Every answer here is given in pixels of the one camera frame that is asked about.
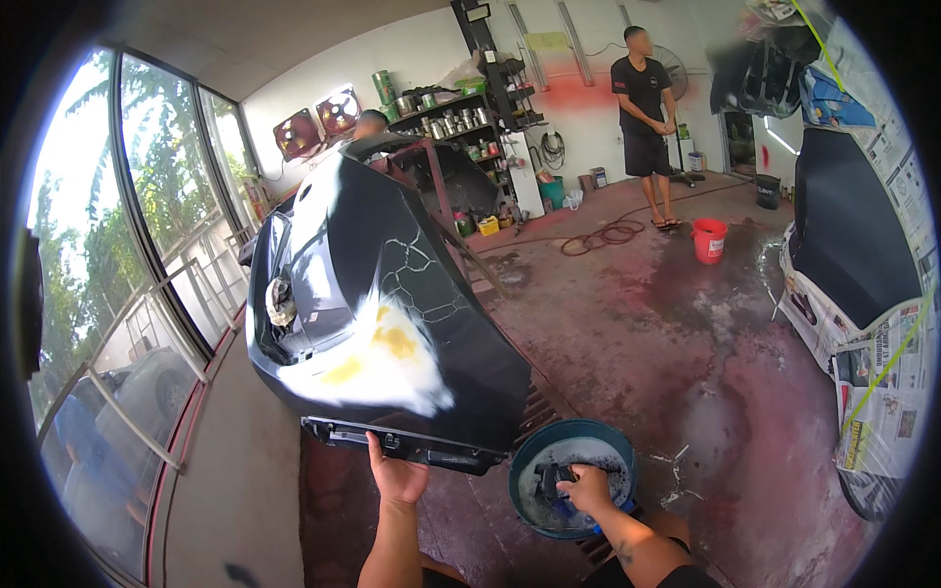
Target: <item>red hose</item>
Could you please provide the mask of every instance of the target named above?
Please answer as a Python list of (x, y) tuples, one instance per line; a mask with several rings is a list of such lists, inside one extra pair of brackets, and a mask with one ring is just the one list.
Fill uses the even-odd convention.
[[(712, 188), (711, 190), (706, 190), (705, 192), (697, 192), (689, 196), (683, 196), (678, 199), (673, 199), (673, 202), (679, 202), (681, 200), (695, 198), (697, 196), (703, 196), (704, 194), (710, 194), (712, 192), (717, 192), (719, 190), (725, 190), (727, 188), (734, 188), (735, 186), (742, 185), (748, 182), (739, 182), (733, 183), (732, 185), (725, 185), (721, 188)], [(627, 211), (619, 216), (616, 220), (611, 221), (600, 229), (590, 232), (586, 235), (578, 235), (575, 237), (535, 237), (533, 239), (524, 239), (522, 241), (514, 241), (512, 243), (504, 243), (503, 245), (497, 245), (489, 249), (482, 249), (477, 252), (478, 255), (488, 253), (489, 251), (495, 251), (497, 249), (502, 249), (504, 247), (511, 247), (516, 245), (525, 245), (527, 243), (538, 243), (539, 241), (558, 241), (559, 239), (565, 239), (566, 241), (562, 243), (559, 247), (559, 252), (568, 257), (578, 257), (584, 255), (589, 251), (595, 249), (601, 249), (606, 245), (624, 245), (628, 241), (634, 238), (634, 235), (644, 230), (646, 226), (644, 223), (639, 220), (631, 220), (625, 218), (625, 216), (634, 215), (645, 210), (650, 210), (649, 206), (642, 206), (641, 208), (635, 208), (632, 211)], [(580, 243), (582, 245), (581, 249), (577, 249), (576, 252), (572, 253), (569, 249), (566, 249), (571, 243)]]

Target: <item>glass window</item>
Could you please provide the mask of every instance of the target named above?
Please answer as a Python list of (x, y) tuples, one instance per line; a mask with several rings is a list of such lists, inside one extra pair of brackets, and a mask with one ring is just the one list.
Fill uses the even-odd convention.
[(79, 68), (43, 140), (30, 228), (40, 240), (40, 371), (29, 383), (50, 480), (99, 554), (142, 579), (144, 529), (160, 458), (87, 375), (55, 414), (54, 399), (90, 361), (124, 410), (166, 444), (196, 375), (137, 256), (108, 139), (109, 51)]
[[(212, 282), (208, 276), (216, 274), (219, 260), (230, 257), (224, 247), (235, 245), (215, 238), (224, 240), (231, 227), (209, 181), (191, 91), (191, 84), (172, 73), (123, 56), (124, 147), (148, 231), (169, 274), (201, 256), (200, 269)], [(217, 344), (227, 325), (215, 298), (225, 299), (231, 286), (207, 286), (193, 266), (172, 284), (202, 336)]]
[(235, 106), (202, 87), (199, 89), (199, 97), (209, 129), (209, 142), (222, 168), (235, 211), (242, 226), (257, 230), (264, 219), (255, 213), (243, 183), (244, 178), (253, 178), (255, 173), (239, 132)]

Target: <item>forearm tattoo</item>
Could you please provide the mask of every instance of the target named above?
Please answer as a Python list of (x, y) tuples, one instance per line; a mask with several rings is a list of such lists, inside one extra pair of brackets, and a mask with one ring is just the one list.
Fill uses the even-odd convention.
[(617, 545), (614, 546), (614, 552), (617, 553), (617, 561), (620, 562), (621, 565), (628, 566), (633, 564), (634, 549), (630, 546), (626, 539), (619, 541)]

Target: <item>floor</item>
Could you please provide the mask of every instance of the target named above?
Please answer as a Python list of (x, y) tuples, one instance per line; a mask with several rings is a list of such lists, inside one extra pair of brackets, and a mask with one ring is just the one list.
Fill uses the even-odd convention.
[[(673, 190), (680, 218), (727, 223), (718, 265), (695, 259), (689, 224), (660, 233), (647, 212), (630, 217), (646, 229), (629, 243), (562, 255), (566, 236), (644, 207), (627, 181), (519, 237), (474, 235), (511, 296), (485, 282), (475, 291), (575, 413), (625, 433), (640, 502), (689, 519), (694, 555), (713, 576), (738, 588), (840, 585), (878, 527), (840, 491), (832, 381), (780, 313), (771, 321), (792, 209), (760, 209), (752, 184), (717, 174)], [(499, 247), (546, 237), (560, 238)], [(375, 534), (368, 461), (302, 445), (305, 581), (354, 586)], [(505, 484), (505, 465), (481, 478), (436, 469), (420, 504), (423, 549), (481, 588), (578, 585), (591, 565), (574, 544), (518, 522)]]
[(185, 475), (162, 490), (166, 586), (303, 585), (297, 415), (246, 357), (239, 332), (199, 406)]

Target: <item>red bucket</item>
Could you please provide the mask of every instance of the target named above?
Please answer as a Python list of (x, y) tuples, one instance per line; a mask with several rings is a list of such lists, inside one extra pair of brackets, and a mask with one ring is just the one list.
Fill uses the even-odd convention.
[(706, 265), (718, 263), (726, 246), (727, 232), (726, 223), (714, 218), (693, 221), (693, 233), (690, 237), (696, 243), (696, 258)]

